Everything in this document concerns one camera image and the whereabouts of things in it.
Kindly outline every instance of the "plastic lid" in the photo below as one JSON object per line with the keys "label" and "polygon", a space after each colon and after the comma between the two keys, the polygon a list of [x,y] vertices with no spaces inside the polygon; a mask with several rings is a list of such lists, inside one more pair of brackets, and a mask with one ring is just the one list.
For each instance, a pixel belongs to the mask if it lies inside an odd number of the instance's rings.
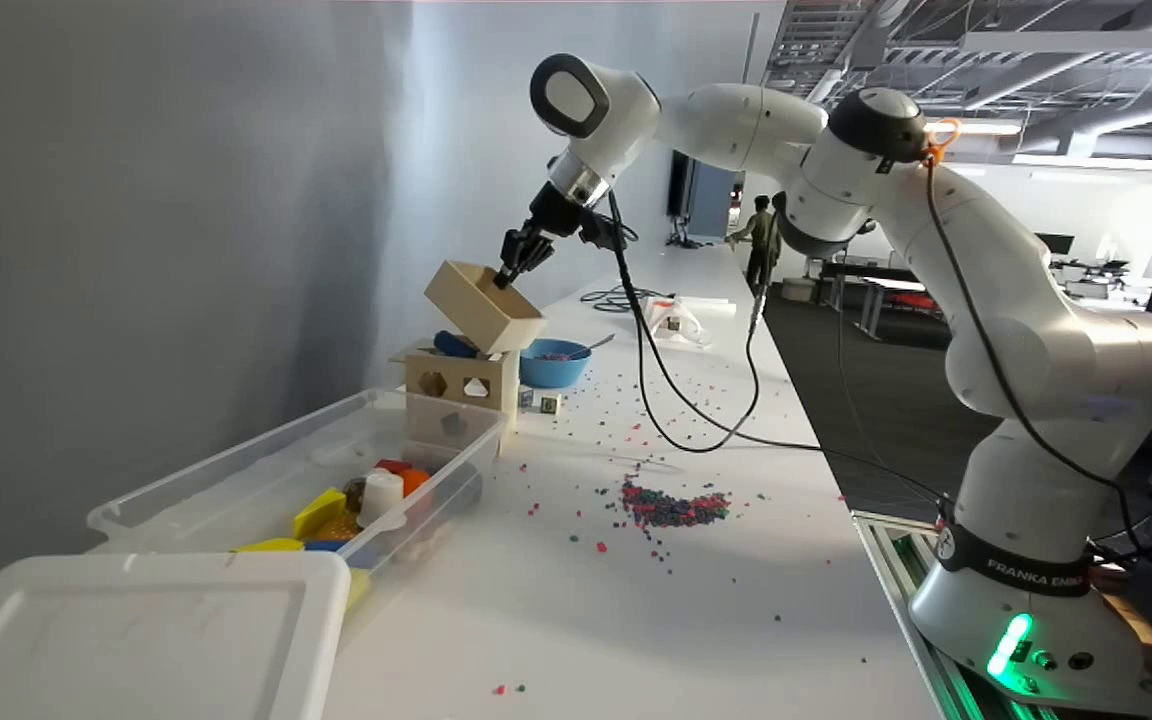
{"label": "plastic lid", "polygon": [[0,720],[307,720],[339,555],[46,555],[0,570]]}

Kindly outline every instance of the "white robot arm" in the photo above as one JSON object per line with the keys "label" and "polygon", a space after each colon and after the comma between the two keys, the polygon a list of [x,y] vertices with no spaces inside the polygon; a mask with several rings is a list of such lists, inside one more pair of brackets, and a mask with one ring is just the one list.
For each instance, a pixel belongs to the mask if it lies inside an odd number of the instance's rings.
{"label": "white robot arm", "polygon": [[662,101],[650,80],[553,54],[534,76],[535,115],[572,137],[534,220],[506,241],[498,284],[535,269],[553,236],[615,241],[594,204],[650,137],[787,192],[786,241],[841,253],[872,217],[953,325],[950,383],[1003,423],[975,442],[945,507],[940,562],[910,621],[1002,692],[1090,711],[1152,715],[1130,627],[1090,586],[1083,536],[1152,429],[1152,315],[1091,315],[1065,300],[1042,241],[971,181],[925,163],[910,96],[863,86],[826,112],[716,83]]}

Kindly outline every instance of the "table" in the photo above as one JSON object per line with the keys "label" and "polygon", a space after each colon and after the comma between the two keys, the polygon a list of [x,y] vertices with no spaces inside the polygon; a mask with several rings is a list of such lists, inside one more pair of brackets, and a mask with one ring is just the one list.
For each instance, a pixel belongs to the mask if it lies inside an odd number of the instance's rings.
{"label": "table", "polygon": [[[730,315],[706,305],[706,338],[666,358],[700,407],[742,414],[753,300],[736,259],[668,253],[635,279],[736,300]],[[329,715],[940,715],[826,456],[668,446],[639,413],[627,315],[580,300],[543,311],[547,336],[615,338],[572,414],[520,414],[478,512],[380,575],[345,623]],[[749,429],[817,442],[764,328],[753,357],[770,398]],[[656,375],[650,386],[668,429],[716,436]],[[645,536],[619,512],[623,475],[730,490],[732,512]]]}
{"label": "table", "polygon": [[883,325],[889,290],[915,290],[915,295],[928,295],[928,286],[915,284],[915,279],[863,275],[863,305],[862,305],[862,319],[858,319],[858,328],[862,328],[863,336],[872,336],[872,338],[882,338],[882,325]]}

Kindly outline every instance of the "clear plastic bin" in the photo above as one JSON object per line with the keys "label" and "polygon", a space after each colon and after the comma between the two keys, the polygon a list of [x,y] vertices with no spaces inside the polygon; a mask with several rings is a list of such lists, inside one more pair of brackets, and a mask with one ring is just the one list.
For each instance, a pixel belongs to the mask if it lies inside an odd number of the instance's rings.
{"label": "clear plastic bin", "polygon": [[269,436],[87,512],[99,551],[231,551],[286,536],[297,507],[362,481],[375,459],[411,459],[434,475],[399,507],[339,549],[380,570],[446,517],[467,507],[502,456],[502,414],[405,393],[362,393]]}

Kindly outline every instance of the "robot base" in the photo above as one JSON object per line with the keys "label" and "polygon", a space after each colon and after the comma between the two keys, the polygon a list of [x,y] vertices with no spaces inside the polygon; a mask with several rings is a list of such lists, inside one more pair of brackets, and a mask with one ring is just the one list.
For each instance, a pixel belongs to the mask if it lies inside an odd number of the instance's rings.
{"label": "robot base", "polygon": [[1020,705],[1152,715],[1133,627],[1096,594],[1038,594],[940,562],[913,601],[915,633]]}

